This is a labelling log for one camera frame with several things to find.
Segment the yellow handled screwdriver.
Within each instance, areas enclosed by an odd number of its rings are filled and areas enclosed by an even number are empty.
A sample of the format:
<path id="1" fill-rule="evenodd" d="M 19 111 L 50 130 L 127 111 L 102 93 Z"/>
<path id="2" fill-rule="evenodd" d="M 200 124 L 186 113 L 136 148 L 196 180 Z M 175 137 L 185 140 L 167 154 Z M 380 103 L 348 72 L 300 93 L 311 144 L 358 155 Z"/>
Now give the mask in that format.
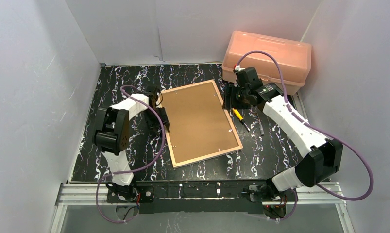
<path id="1" fill-rule="evenodd" d="M 233 114 L 238 118 L 239 122 L 245 127 L 247 132 L 250 132 L 250 128 L 246 124 L 243 116 L 240 114 L 240 112 L 237 109 L 232 108 Z"/>

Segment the white wooden photo frame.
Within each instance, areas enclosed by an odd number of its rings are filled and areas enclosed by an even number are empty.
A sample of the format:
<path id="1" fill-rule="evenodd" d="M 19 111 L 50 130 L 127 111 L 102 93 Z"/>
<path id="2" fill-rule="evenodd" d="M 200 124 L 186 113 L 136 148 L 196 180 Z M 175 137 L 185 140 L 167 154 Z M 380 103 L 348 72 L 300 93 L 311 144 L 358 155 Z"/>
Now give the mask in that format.
<path id="1" fill-rule="evenodd" d="M 166 138 L 174 168 L 243 149 L 214 80 L 161 93 L 170 123 Z"/>

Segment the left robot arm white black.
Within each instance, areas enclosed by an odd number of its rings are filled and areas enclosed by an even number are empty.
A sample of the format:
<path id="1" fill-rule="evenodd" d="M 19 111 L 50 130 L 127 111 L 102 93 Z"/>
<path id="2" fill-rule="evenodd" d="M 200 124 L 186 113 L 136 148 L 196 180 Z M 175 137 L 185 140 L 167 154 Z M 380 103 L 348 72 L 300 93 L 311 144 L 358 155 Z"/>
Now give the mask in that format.
<path id="1" fill-rule="evenodd" d="M 125 91 L 126 87 L 124 85 L 120 88 L 126 99 L 107 108 L 98 108 L 93 134 L 93 143 L 108 162 L 112 182 L 120 186 L 129 186 L 134 173 L 147 168 L 147 166 L 130 168 L 126 155 L 130 120 L 144 113 L 148 128 L 160 128 L 161 147 L 165 145 L 166 130 L 169 127 L 166 109 L 160 107 L 163 96 L 158 87 L 148 86 L 145 90 L 137 90 L 134 94 L 128 94 Z"/>

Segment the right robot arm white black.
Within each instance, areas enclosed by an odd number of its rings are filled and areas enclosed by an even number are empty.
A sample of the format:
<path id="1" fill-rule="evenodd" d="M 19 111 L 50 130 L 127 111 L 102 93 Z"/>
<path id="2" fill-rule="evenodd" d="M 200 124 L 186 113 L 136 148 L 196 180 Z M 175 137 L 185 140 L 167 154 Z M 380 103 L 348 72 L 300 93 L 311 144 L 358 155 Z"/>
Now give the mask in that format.
<path id="1" fill-rule="evenodd" d="M 257 107 L 293 141 L 303 158 L 296 166 L 267 179 L 259 192 L 275 196 L 296 187 L 313 187 L 339 171 L 342 143 L 306 126 L 283 90 L 274 83 L 263 84 L 254 67 L 236 66 L 234 74 L 235 84 L 225 84 L 223 109 Z"/>

